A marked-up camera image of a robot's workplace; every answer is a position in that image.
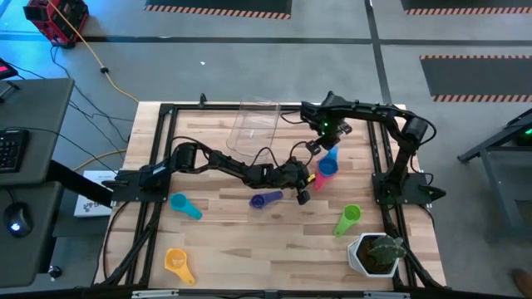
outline clear plastic container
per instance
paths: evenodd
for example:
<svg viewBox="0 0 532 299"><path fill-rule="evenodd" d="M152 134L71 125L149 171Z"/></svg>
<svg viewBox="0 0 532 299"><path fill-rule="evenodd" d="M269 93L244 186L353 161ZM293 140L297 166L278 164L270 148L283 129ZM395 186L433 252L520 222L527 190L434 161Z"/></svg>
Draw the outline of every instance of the clear plastic container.
<svg viewBox="0 0 532 299"><path fill-rule="evenodd" d="M257 96L244 97L226 141L230 155L250 165L263 147L272 145L281 105ZM266 163L270 153L263 150L255 163Z"/></svg>

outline potted plant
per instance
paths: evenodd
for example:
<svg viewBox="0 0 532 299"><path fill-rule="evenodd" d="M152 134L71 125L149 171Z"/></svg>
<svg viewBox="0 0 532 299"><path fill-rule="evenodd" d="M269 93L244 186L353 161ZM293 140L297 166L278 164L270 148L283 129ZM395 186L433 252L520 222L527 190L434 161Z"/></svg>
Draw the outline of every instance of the potted plant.
<svg viewBox="0 0 532 299"><path fill-rule="evenodd" d="M393 277L399 258L406 256L401 238L385 233L363 233L347 247L349 266L366 277Z"/></svg>

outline red machine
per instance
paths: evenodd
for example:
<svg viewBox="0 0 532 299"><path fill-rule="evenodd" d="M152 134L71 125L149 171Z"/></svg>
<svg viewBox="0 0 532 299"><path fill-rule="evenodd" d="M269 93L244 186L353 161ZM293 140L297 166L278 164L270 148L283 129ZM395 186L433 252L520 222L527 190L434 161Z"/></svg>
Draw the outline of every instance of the red machine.
<svg viewBox="0 0 532 299"><path fill-rule="evenodd" d="M30 0L24 7L26 19L52 43L52 45L72 48L79 37L59 16L53 5L74 28L80 32L89 17L89 9L83 0Z"/></svg>

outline yellow measuring cup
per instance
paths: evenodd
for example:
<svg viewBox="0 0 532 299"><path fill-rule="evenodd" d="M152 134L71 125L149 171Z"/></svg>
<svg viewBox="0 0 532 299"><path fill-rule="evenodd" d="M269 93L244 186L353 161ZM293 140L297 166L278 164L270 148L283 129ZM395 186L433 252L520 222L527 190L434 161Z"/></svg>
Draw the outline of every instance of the yellow measuring cup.
<svg viewBox="0 0 532 299"><path fill-rule="evenodd" d="M177 274L189 286L196 283L186 265L186 253L180 248L170 248L166 251L165 269Z"/></svg>

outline succulent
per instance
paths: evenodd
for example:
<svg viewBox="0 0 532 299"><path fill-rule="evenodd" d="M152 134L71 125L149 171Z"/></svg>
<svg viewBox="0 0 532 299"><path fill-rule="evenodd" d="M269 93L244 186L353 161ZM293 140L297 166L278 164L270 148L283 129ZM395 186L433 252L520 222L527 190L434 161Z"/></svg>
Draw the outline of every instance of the succulent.
<svg viewBox="0 0 532 299"><path fill-rule="evenodd" d="M382 236L373 241L372 249L368 253L375 258L378 265L394 263L397 258L405 257L406 250L402 247L402 238Z"/></svg>

